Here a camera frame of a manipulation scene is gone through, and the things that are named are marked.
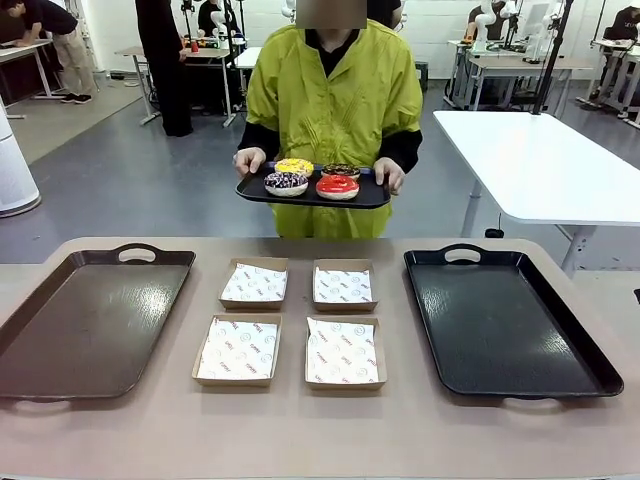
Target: paper-lined box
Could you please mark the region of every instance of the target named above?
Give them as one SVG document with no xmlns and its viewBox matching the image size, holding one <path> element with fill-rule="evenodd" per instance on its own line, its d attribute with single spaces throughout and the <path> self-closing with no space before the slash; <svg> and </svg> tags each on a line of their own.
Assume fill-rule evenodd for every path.
<svg viewBox="0 0 640 480">
<path fill-rule="evenodd" d="M 305 381 L 314 390 L 379 390 L 387 368 L 378 319 L 309 317 Z"/>
<path fill-rule="evenodd" d="M 281 331 L 280 315 L 216 315 L 196 355 L 192 378 L 206 386 L 268 387 Z"/>
<path fill-rule="evenodd" d="M 286 258 L 233 258 L 229 263 L 220 303 L 229 310 L 280 310 L 287 289 Z"/>
<path fill-rule="evenodd" d="M 319 312 L 372 312 L 378 301 L 371 260 L 313 262 L 313 305 Z"/>
</svg>

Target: black pants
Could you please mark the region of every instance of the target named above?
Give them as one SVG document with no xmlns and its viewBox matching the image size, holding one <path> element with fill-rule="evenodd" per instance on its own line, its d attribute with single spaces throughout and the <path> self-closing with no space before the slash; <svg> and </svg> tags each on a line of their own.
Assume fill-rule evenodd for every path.
<svg viewBox="0 0 640 480">
<path fill-rule="evenodd" d="M 162 57 L 147 58 L 153 84 L 160 103 L 162 126 L 170 137 L 189 135 L 191 127 L 191 105 L 185 66 L 180 63 L 178 53 L 175 59 Z"/>
</svg>

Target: tray handle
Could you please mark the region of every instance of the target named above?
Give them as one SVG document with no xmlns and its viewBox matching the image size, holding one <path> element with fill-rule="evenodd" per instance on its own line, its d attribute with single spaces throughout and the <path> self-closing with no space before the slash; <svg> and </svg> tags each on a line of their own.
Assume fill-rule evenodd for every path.
<svg viewBox="0 0 640 480">
<path fill-rule="evenodd" d="M 478 261 L 472 260 L 472 259 L 459 259 L 459 260 L 454 260 L 454 261 L 449 261 L 447 260 L 447 254 L 451 253 L 451 252 L 455 252 L 455 251 L 472 251 L 477 253 L 478 255 L 480 255 L 480 259 Z M 442 263 L 444 264 L 448 264 L 448 263 L 482 263 L 482 261 L 485 259 L 486 255 L 489 253 L 487 250 L 485 250 L 484 248 L 480 248 L 477 245 L 472 245 L 470 243 L 456 243 L 453 245 L 448 245 L 440 250 L 438 250 L 437 252 L 435 252 L 436 254 L 440 255 L 441 258 L 440 260 L 442 261 Z"/>
<path fill-rule="evenodd" d="M 131 260 L 120 260 L 120 255 L 128 250 L 147 250 L 155 255 L 155 258 L 151 261 L 132 258 Z M 112 255 L 112 260 L 114 263 L 126 263 L 130 265 L 146 265 L 146 264 L 154 264 L 154 263 L 162 263 L 164 257 L 166 257 L 169 252 L 164 250 L 160 250 L 158 247 L 154 247 L 153 245 L 149 245 L 148 243 L 127 243 L 126 245 L 122 245 L 118 248 L 114 248 L 113 250 L 108 252 L 109 255 Z"/>
</svg>

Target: beige table surface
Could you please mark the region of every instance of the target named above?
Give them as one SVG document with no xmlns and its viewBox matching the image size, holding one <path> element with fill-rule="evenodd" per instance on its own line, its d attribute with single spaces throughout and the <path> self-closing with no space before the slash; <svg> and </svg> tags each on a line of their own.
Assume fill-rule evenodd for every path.
<svg viewBox="0 0 640 480">
<path fill-rule="evenodd" d="M 116 52 L 116 55 L 144 57 L 144 50 L 142 47 L 129 47 Z M 187 52 L 187 58 L 224 58 L 227 55 L 229 55 L 229 50 L 221 50 L 219 48 L 200 48 L 197 53 Z"/>
<path fill-rule="evenodd" d="M 0 403 L 0 472 L 61 478 L 574 477 L 640 472 L 638 339 L 595 313 L 538 246 L 477 240 L 528 253 L 625 380 L 616 398 L 581 403 L 461 399 L 437 379 L 402 254 L 459 240 L 313 241 L 82 239 L 69 252 L 147 241 L 197 254 L 190 278 L 140 384 L 114 401 Z M 208 390 L 190 378 L 224 269 L 235 256 L 288 256 L 291 276 L 270 391 Z M 375 262 L 389 382 L 370 397 L 317 396 L 303 380 L 311 260 Z M 2 320 L 12 307 L 4 309 Z"/>
<path fill-rule="evenodd" d="M 469 56 L 469 61 L 480 68 L 504 70 L 542 70 L 542 63 L 532 64 L 515 56 Z M 554 70 L 593 70 L 593 65 L 576 58 L 558 58 Z"/>
</svg>

